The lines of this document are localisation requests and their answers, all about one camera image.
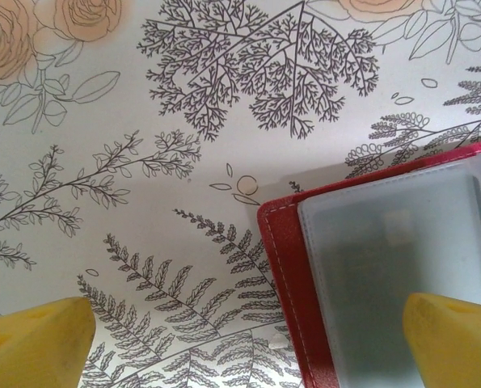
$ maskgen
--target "fern leaf drawing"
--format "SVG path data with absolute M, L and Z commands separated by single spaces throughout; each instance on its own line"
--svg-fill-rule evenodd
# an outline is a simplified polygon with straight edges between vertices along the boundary
M 150 388 L 153 383 L 162 380 L 165 376 L 157 371 L 135 373 L 120 381 L 116 388 Z
M 170 314 L 165 319 L 166 322 L 178 323 L 173 328 L 179 333 L 179 340 L 201 342 L 216 338 L 220 336 L 220 330 L 240 313 L 240 310 L 233 309 L 220 314 L 219 310 L 234 293 L 234 289 L 208 296 L 215 278 L 202 280 L 187 293 L 186 285 L 192 266 L 181 268 L 169 281 L 170 260 L 161 262 L 156 269 L 153 256 L 149 256 L 142 263 L 141 256 L 136 253 L 129 260 L 127 247 L 122 247 L 114 236 L 108 234 L 103 242 L 108 245 L 108 252 L 111 254 L 109 259 L 119 262 L 118 270 L 128 274 L 126 280 L 137 282 L 137 291 L 148 289 L 145 300 L 156 302 L 155 310 Z
M 150 312 L 139 319 L 134 305 L 127 309 L 125 301 L 116 304 L 112 295 L 92 287 L 82 275 L 78 276 L 78 286 L 82 295 L 90 300 L 99 320 L 107 324 L 105 329 L 116 340 L 115 346 L 120 349 L 117 356 L 124 366 L 154 365 L 162 359 L 167 346 L 160 347 L 160 344 L 171 344 L 173 335 L 162 337 L 165 327 L 150 327 Z M 101 356 L 102 351 L 97 348 L 95 355 Z
M 205 230 L 205 235 L 212 238 L 212 241 L 221 246 L 220 254 L 227 255 L 226 262 L 231 264 L 232 274 L 245 273 L 246 277 L 238 281 L 236 289 L 241 290 L 238 294 L 240 299 L 254 299 L 253 302 L 246 302 L 242 310 L 252 312 L 243 314 L 244 320 L 273 323 L 282 318 L 281 307 L 276 295 L 276 289 L 270 276 L 270 267 L 267 258 L 264 258 L 264 245 L 259 239 L 253 241 L 253 233 L 250 230 L 237 239 L 237 228 L 230 225 L 227 232 L 221 222 L 215 225 L 209 219 L 201 215 L 186 213 L 184 210 L 174 210 L 174 212 L 196 225 L 197 229 Z M 271 306 L 270 310 L 279 312 L 267 313 L 265 310 Z
M 481 74 L 481 66 L 470 67 L 466 70 L 471 73 Z M 473 106 L 466 109 L 466 112 L 471 115 L 481 115 L 481 81 L 461 81 L 458 85 L 462 89 L 469 91 L 469 93 L 449 99 L 444 102 L 444 105 L 473 104 Z
M 205 361 L 213 359 L 211 355 L 199 348 L 192 348 L 163 368 L 164 372 L 172 373 L 171 377 L 163 380 L 163 384 L 176 387 L 197 384 L 197 386 L 219 388 L 213 380 L 218 376 L 218 372 L 205 364 Z
M 463 86 L 472 90 L 471 93 L 477 93 L 478 88 L 481 90 L 481 82 L 466 82 Z M 450 100 L 445 105 L 456 103 L 455 101 Z M 345 159 L 346 165 L 352 168 L 347 178 L 396 166 L 411 159 L 439 154 L 442 146 L 458 148 L 481 141 L 481 120 L 472 120 L 438 130 L 430 129 L 431 125 L 428 117 L 416 112 L 382 116 L 381 121 L 371 126 L 373 132 L 369 138 L 390 140 L 382 144 L 359 145 L 351 150 Z M 385 158 L 388 154 L 393 155 L 393 158 Z
M 84 370 L 82 371 L 82 388 L 100 388 L 112 386 L 125 370 L 125 364 L 119 364 L 114 369 L 109 368 L 116 352 L 105 352 L 105 343 L 102 342 L 88 356 Z
M 268 341 L 245 331 L 223 340 L 215 349 L 217 363 L 225 386 L 274 386 L 274 373 L 284 375 L 281 365 L 291 366 L 291 360 L 281 350 L 272 350 Z

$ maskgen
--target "white stitching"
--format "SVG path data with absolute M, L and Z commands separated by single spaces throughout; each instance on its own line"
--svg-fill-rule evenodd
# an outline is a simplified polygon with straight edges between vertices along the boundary
M 443 164 L 443 163 L 447 163 L 447 162 L 455 162 L 457 160 L 461 160 L 461 159 L 464 159 L 464 158 L 467 158 L 468 156 L 474 156 L 476 154 L 480 154 L 481 153 L 481 150 L 479 150 L 478 152 L 475 152 L 475 151 L 469 151 L 467 152 L 466 154 L 464 155 L 460 155 L 458 156 L 457 158 L 451 158 L 451 159 L 448 159 L 448 160 L 443 160 L 443 161 L 440 161 L 440 162 L 437 162 L 437 163 L 434 163 L 430 166 L 427 166 L 425 168 L 430 168 L 430 167 L 435 167 L 435 166 L 439 166 L 440 164 Z M 293 304 L 293 301 L 292 301 L 292 298 L 290 297 L 290 293 L 289 293 L 289 286 L 287 285 L 287 280 L 285 279 L 285 274 L 283 272 L 283 268 L 281 267 L 281 261 L 280 261 L 280 255 L 278 254 L 278 249 L 276 247 L 276 241 L 274 239 L 274 234 L 272 233 L 272 229 L 271 229 L 271 225 L 269 224 L 269 220 L 268 220 L 268 215 L 270 213 L 275 213 L 277 211 L 280 211 L 280 210 L 284 210 L 284 209 L 287 209 L 287 208 L 291 208 L 293 206 L 297 206 L 297 204 L 287 204 L 287 205 L 284 205 L 284 206 L 280 206 L 279 208 L 276 208 L 276 209 L 270 209 L 268 211 L 267 214 L 265 214 L 265 217 L 264 217 L 264 220 L 265 220 L 265 224 L 267 225 L 268 227 L 268 230 L 269 230 L 269 233 L 271 235 L 271 240 L 272 240 L 272 246 L 274 247 L 274 253 L 276 254 L 276 260 L 278 262 L 278 267 L 280 267 L 280 274 L 281 274 L 281 277 L 283 278 L 283 285 L 285 287 L 285 292 L 287 294 L 287 298 L 289 299 L 289 303 L 290 303 L 290 308 L 292 309 L 293 311 L 293 314 L 294 314 L 294 317 L 296 317 L 296 326 L 297 326 L 297 334 L 299 335 L 299 339 L 301 340 L 302 342 L 302 346 L 303 346 L 303 352 L 305 353 L 305 358 L 306 358 L 306 364 L 308 366 L 308 369 L 310 371 L 310 376 L 312 377 L 312 385 L 317 388 L 317 385 L 316 385 L 316 381 L 315 381 L 315 378 L 314 378 L 314 372 L 313 372 L 313 369 L 312 369 L 312 365 L 310 364 L 310 358 L 308 356 L 308 353 L 306 351 L 306 346 L 305 346 L 305 341 L 303 340 L 303 336 L 302 336 L 302 330 L 299 326 L 299 322 L 297 320 L 297 314 L 296 314 L 296 310 L 294 309 L 294 304 Z
M 287 209 L 287 208 L 290 208 L 292 206 L 296 206 L 296 204 L 289 204 L 289 205 L 281 206 L 280 208 L 270 210 L 269 212 L 274 213 L 277 210 Z M 308 353 L 306 351 L 305 341 L 303 340 L 302 329 L 300 328 L 299 322 L 297 320 L 296 309 L 294 308 L 294 303 L 292 301 L 292 298 L 290 297 L 289 286 L 287 285 L 287 280 L 285 279 L 285 273 L 283 272 L 283 268 L 281 267 L 280 255 L 278 254 L 278 248 L 276 247 L 276 241 L 274 239 L 274 234 L 272 233 L 271 225 L 269 224 L 269 220 L 268 220 L 267 215 L 265 216 L 264 220 L 265 220 L 265 224 L 267 225 L 267 227 L 269 229 L 269 233 L 271 235 L 272 246 L 274 247 L 274 253 L 276 254 L 276 259 L 278 261 L 278 267 L 280 267 L 280 274 L 281 274 L 281 277 L 283 278 L 283 285 L 285 287 L 285 292 L 287 294 L 287 298 L 289 299 L 290 308 L 292 309 L 294 317 L 296 317 L 297 334 L 299 335 L 299 339 L 302 342 L 303 352 L 305 353 L 305 358 L 306 358 L 306 364 L 308 366 L 308 370 L 310 371 L 310 376 L 312 377 L 312 385 L 314 387 L 317 387 L 316 383 L 315 383 L 314 372 L 312 370 L 312 365 L 310 364 L 310 358 L 308 357 Z

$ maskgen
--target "red wallet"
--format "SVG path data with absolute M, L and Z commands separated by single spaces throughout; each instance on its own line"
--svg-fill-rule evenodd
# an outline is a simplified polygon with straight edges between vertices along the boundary
M 329 318 L 322 301 L 327 293 L 318 291 L 323 286 L 328 290 L 328 284 L 320 285 L 317 278 L 314 281 L 310 247 L 303 232 L 303 217 L 299 213 L 300 205 L 306 200 L 325 196 L 327 193 L 339 192 L 344 196 L 348 188 L 359 187 L 364 193 L 378 182 L 402 179 L 410 173 L 439 166 L 451 166 L 456 161 L 465 162 L 476 155 L 481 155 L 481 142 L 271 200 L 259 209 L 258 223 L 262 239 L 306 388 L 351 388 L 357 384 L 343 384 L 343 378 L 337 373 L 339 370 L 336 372 L 339 368 L 329 346 L 329 342 L 335 339 L 327 336 Z M 327 204 L 328 201 L 328 197 L 325 197 L 324 203 Z

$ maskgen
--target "fern illustration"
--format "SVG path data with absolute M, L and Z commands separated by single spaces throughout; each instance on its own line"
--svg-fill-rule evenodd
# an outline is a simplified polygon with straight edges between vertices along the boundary
M 481 74 L 481 66 L 470 67 L 466 70 Z M 445 101 L 444 105 L 473 104 L 474 106 L 468 107 L 466 112 L 471 115 L 481 115 L 481 81 L 462 81 L 458 85 L 469 93 Z
M 107 323 L 104 328 L 111 332 L 116 340 L 115 347 L 121 352 L 117 354 L 120 364 L 111 374 L 106 372 L 115 352 L 103 355 L 104 346 L 99 345 L 90 355 L 82 375 L 82 383 L 88 387 L 111 385 L 120 378 L 126 367 L 142 368 L 158 363 L 171 346 L 174 335 L 162 337 L 166 327 L 150 327 L 150 312 L 138 319 L 136 307 L 129 309 L 125 301 L 116 303 L 112 295 L 106 295 L 89 285 L 82 275 L 78 276 L 78 285 L 82 295 L 91 302 L 93 312 L 99 320 Z
M 56 198 L 60 190 L 69 189 L 75 200 L 88 194 L 98 205 L 109 209 L 128 203 L 125 197 L 129 190 L 114 187 L 115 175 L 130 178 L 130 168 L 138 165 L 147 177 L 162 174 L 182 179 L 189 176 L 194 164 L 200 160 L 200 142 L 193 135 L 185 137 L 179 130 L 156 135 L 157 150 L 145 157 L 138 156 L 137 147 L 143 139 L 137 135 L 138 131 L 126 134 L 125 142 L 114 141 L 113 145 L 104 145 L 102 153 L 93 155 L 96 166 L 92 172 L 87 173 L 82 168 L 76 178 L 65 182 L 57 177 L 64 170 L 59 162 L 64 151 L 57 145 L 29 164 L 33 174 L 29 189 L 21 193 L 10 191 L 9 184 L 0 175 L 0 232 L 10 229 L 19 231 L 24 226 L 52 221 L 57 223 L 63 234 L 71 238 L 80 229 L 80 208 L 63 209 Z M 22 251 L 21 244 L 13 248 L 6 242 L 0 242 L 0 261 L 11 268 L 20 262 L 28 270 L 36 264 Z
M 192 224 L 197 229 L 206 231 L 206 236 L 221 245 L 221 255 L 227 255 L 226 262 L 231 264 L 231 273 L 258 272 L 256 276 L 247 276 L 238 281 L 235 288 L 241 292 L 238 298 L 245 299 L 243 310 L 250 312 L 243 314 L 247 321 L 260 323 L 279 322 L 283 319 L 281 305 L 276 294 L 276 286 L 270 277 L 270 267 L 267 258 L 262 258 L 264 245 L 259 239 L 252 243 L 253 234 L 246 230 L 241 239 L 238 239 L 237 228 L 231 224 L 226 230 L 222 222 L 215 224 L 200 215 L 186 213 L 184 210 L 175 209 L 174 212 Z
M 314 121 L 335 121 L 344 106 L 339 84 L 360 96 L 378 81 L 374 43 L 366 30 L 341 35 L 298 2 L 269 18 L 245 0 L 164 0 L 162 20 L 147 19 L 137 46 L 158 58 L 150 91 L 161 114 L 183 112 L 214 141 L 241 95 L 251 95 L 261 129 L 287 128 L 305 138 Z
M 139 280 L 137 291 L 149 290 L 145 300 L 148 302 L 159 301 L 162 304 L 155 306 L 156 311 L 169 312 L 171 316 L 166 318 L 168 323 L 177 323 L 174 330 L 181 333 L 177 338 L 183 342 L 202 342 L 211 340 L 220 335 L 220 330 L 231 322 L 240 310 L 230 310 L 217 315 L 222 304 L 234 293 L 234 289 L 225 289 L 211 297 L 208 302 L 200 303 L 206 295 L 209 286 L 216 280 L 207 278 L 202 280 L 184 300 L 181 293 L 188 278 L 192 266 L 186 266 L 177 272 L 177 275 L 167 284 L 167 275 L 171 260 L 165 260 L 159 264 L 154 274 L 154 257 L 144 260 L 140 269 L 140 255 L 138 253 L 129 257 L 127 247 L 121 247 L 114 236 L 108 234 L 103 241 L 108 245 L 108 252 L 112 254 L 111 261 L 119 262 L 119 271 L 128 273 L 127 281 Z
M 203 362 L 214 361 L 215 358 L 214 355 L 200 348 L 191 348 L 163 368 L 164 372 L 172 373 L 171 377 L 163 380 L 163 384 L 177 387 L 197 384 L 197 386 L 219 388 L 219 385 L 212 380 L 219 375 L 218 372 Z
M 225 386 L 274 386 L 270 374 L 283 376 L 281 365 L 291 366 L 291 361 L 284 352 L 270 349 L 268 341 L 255 338 L 252 331 L 224 339 L 214 354 L 219 356 L 219 365 L 227 366 L 222 371 L 222 376 L 226 377 Z
M 441 146 L 481 141 L 481 120 L 453 125 L 440 130 L 428 129 L 430 119 L 415 112 L 387 115 L 371 126 L 370 139 L 390 138 L 383 144 L 359 145 L 348 153 L 345 163 L 352 168 L 348 178 L 376 171 L 387 165 L 395 166 L 412 158 L 438 154 Z M 394 154 L 391 162 L 384 156 Z
M 116 355 L 114 350 L 105 352 L 105 343 L 102 342 L 88 356 L 82 372 L 82 388 L 94 388 L 97 386 L 110 386 L 120 378 L 124 372 L 125 364 L 118 365 L 112 372 L 109 365 Z
M 207 222 L 207 233 L 210 227 L 220 232 L 213 234 L 213 238 L 223 234 L 235 245 L 233 250 L 228 248 L 227 255 L 241 248 L 246 257 L 258 263 L 263 250 L 260 250 L 261 245 L 252 244 L 250 231 L 238 240 L 236 227 L 230 226 L 226 232 L 225 228 L 221 231 L 223 226 L 218 223 L 212 226 L 210 221 L 203 222 Z M 197 287 L 186 290 L 191 268 L 182 267 L 171 276 L 173 264 L 170 261 L 157 264 L 152 256 L 142 259 L 139 254 L 130 255 L 128 248 L 121 246 L 110 234 L 103 242 L 110 261 L 119 264 L 117 269 L 126 273 L 125 280 L 136 283 L 136 290 L 146 293 L 146 301 L 155 302 L 155 305 L 152 310 L 139 314 L 135 305 L 128 305 L 125 300 L 118 302 L 115 296 L 90 285 L 83 275 L 78 276 L 80 292 L 90 300 L 95 315 L 104 323 L 102 330 L 108 333 L 105 342 L 95 343 L 87 359 L 82 388 L 218 388 L 228 386 L 227 382 L 237 382 L 237 386 L 248 388 L 265 383 L 274 385 L 276 376 L 298 385 L 293 349 L 270 349 L 268 341 L 256 334 L 258 329 L 268 329 L 289 336 L 268 279 L 248 277 L 238 285 L 243 293 L 240 299 L 247 299 L 246 305 L 262 302 L 260 306 L 243 306 L 219 314 L 219 307 L 233 290 L 208 297 L 206 302 L 209 286 L 215 279 L 203 279 Z M 222 248 L 231 242 L 221 242 Z M 276 305 L 278 312 L 270 319 L 248 319 L 257 323 L 234 332 L 223 330 L 231 328 L 232 318 L 241 310 L 257 314 L 255 309 L 269 306 L 274 311 Z M 155 319 L 161 318 L 163 325 L 153 324 Z M 243 371 L 238 366 L 241 363 L 246 366 Z

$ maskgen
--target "branch drawing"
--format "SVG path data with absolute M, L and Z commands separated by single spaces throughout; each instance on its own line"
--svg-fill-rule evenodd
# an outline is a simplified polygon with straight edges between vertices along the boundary
M 378 66 L 366 30 L 347 36 L 297 2 L 269 18 L 246 0 L 164 0 L 161 20 L 147 19 L 138 44 L 158 70 L 146 77 L 162 115 L 183 112 L 205 140 L 214 141 L 241 95 L 254 98 L 261 129 L 287 128 L 306 138 L 314 121 L 339 118 L 343 82 L 371 93 Z
M 230 234 L 236 234 L 236 229 L 230 228 Z M 238 246 L 248 249 L 250 238 L 244 236 Z M 270 349 L 268 341 L 256 334 L 259 329 L 267 328 L 288 336 L 286 327 L 281 326 L 282 316 L 242 330 L 223 331 L 240 310 L 210 318 L 232 290 L 219 293 L 209 302 L 203 301 L 215 279 L 203 279 L 197 287 L 185 289 L 191 271 L 187 266 L 175 272 L 169 284 L 174 265 L 170 260 L 157 265 L 153 256 L 142 259 L 139 254 L 130 255 L 127 247 L 122 247 L 110 234 L 103 242 L 111 254 L 109 259 L 120 265 L 117 270 L 127 273 L 126 281 L 137 282 L 137 292 L 147 292 L 145 300 L 156 302 L 156 314 L 169 316 L 164 319 L 166 324 L 154 325 L 155 315 L 151 311 L 139 314 L 134 304 L 119 302 L 79 275 L 80 292 L 90 300 L 95 315 L 110 335 L 109 340 L 94 345 L 82 374 L 82 388 L 148 388 L 156 382 L 169 388 L 233 385 L 248 388 L 260 383 L 275 385 L 275 374 L 283 378 L 285 384 L 298 386 L 300 376 L 293 349 Z M 260 254 L 257 245 L 251 251 L 253 259 Z M 201 335 L 210 330 L 214 330 L 212 335 Z M 176 350 L 175 339 L 185 347 Z
M 64 151 L 57 145 L 29 165 L 33 172 L 29 189 L 21 193 L 10 191 L 8 183 L 0 175 L 0 232 L 54 221 L 62 233 L 71 238 L 76 235 L 82 219 L 78 217 L 78 207 L 63 208 L 55 197 L 60 190 L 69 189 L 75 200 L 88 194 L 98 205 L 109 209 L 128 203 L 125 197 L 129 190 L 114 187 L 116 174 L 131 178 L 131 167 L 141 166 L 147 177 L 162 174 L 182 179 L 188 177 L 194 164 L 200 160 L 200 142 L 193 135 L 185 137 L 179 130 L 156 135 L 158 149 L 145 157 L 138 156 L 137 147 L 143 139 L 137 135 L 138 131 L 124 135 L 125 142 L 104 145 L 102 153 L 93 155 L 96 166 L 92 172 L 82 168 L 75 178 L 65 182 L 57 178 L 57 174 L 64 170 L 59 162 Z M 22 262 L 26 269 L 32 269 L 35 264 L 22 252 L 21 244 L 12 248 L 6 242 L 0 242 L 0 260 L 12 268 L 17 262 Z
M 246 278 L 235 285 L 236 289 L 242 291 L 238 298 L 247 299 L 242 309 L 250 311 L 242 318 L 261 323 L 281 321 L 283 313 L 276 294 L 276 286 L 270 276 L 269 262 L 267 258 L 262 257 L 264 245 L 261 239 L 253 245 L 253 234 L 250 230 L 246 230 L 242 238 L 238 240 L 237 228 L 233 224 L 226 231 L 222 222 L 215 224 L 200 215 L 186 213 L 183 210 L 175 209 L 174 212 L 195 224 L 197 229 L 205 230 L 207 237 L 213 237 L 212 241 L 221 245 L 221 255 L 227 255 L 226 262 L 233 265 L 232 274 L 248 273 Z

